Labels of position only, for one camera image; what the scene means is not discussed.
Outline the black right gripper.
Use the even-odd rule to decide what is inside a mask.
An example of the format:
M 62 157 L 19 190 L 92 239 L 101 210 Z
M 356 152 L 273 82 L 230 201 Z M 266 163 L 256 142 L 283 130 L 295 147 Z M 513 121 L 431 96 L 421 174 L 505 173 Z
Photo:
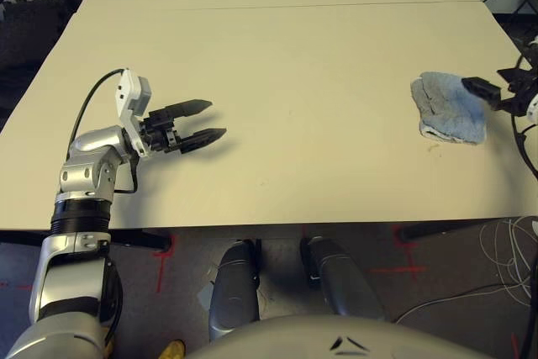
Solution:
M 464 77 L 462 85 L 475 97 L 485 101 L 493 111 L 504 111 L 517 118 L 528 115 L 529 108 L 537 103 L 537 78 L 530 77 L 530 70 L 511 67 L 497 70 L 508 84 L 511 98 L 501 98 L 501 88 L 480 77 Z

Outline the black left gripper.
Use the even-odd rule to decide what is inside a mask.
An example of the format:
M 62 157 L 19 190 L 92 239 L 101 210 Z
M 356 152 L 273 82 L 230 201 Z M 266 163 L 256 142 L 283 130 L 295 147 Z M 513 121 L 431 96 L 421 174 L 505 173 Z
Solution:
M 148 117 L 140 123 L 140 137 L 152 151 L 165 153 L 179 149 L 182 154 L 186 154 L 206 147 L 219 140 L 227 129 L 203 129 L 181 139 L 175 130 L 174 121 L 200 114 L 212 105 L 208 100 L 193 99 L 150 111 Z

